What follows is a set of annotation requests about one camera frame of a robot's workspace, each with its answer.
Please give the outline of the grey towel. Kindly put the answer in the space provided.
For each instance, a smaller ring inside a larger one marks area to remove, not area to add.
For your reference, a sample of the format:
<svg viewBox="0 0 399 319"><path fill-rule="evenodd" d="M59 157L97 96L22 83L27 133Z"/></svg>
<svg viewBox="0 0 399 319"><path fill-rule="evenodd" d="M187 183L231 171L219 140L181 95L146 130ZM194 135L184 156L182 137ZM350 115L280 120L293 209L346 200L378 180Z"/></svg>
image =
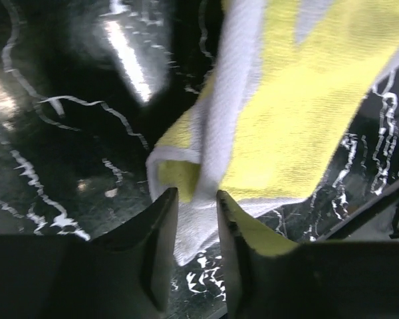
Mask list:
<svg viewBox="0 0 399 319"><path fill-rule="evenodd" d="M179 191L174 258L217 242L215 196L254 217L318 185L373 84L399 67L399 1L224 1L214 70L146 168Z"/></svg>

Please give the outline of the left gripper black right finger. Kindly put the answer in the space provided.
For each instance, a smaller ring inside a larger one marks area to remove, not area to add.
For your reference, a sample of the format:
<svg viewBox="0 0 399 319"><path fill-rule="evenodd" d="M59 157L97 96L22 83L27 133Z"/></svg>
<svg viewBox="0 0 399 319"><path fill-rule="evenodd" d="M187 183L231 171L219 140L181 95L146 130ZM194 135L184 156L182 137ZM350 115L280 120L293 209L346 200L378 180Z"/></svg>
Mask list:
<svg viewBox="0 0 399 319"><path fill-rule="evenodd" d="M399 241L298 244L216 201L230 318L399 318Z"/></svg>

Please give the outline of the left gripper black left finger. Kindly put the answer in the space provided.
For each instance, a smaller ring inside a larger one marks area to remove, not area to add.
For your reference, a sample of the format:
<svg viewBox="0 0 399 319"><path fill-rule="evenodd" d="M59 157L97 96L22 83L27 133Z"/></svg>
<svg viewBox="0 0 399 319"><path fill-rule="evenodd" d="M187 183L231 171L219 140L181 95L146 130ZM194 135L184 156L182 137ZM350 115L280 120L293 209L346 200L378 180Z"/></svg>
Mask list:
<svg viewBox="0 0 399 319"><path fill-rule="evenodd" d="M92 241L0 235L0 318L163 318L177 222L169 188Z"/></svg>

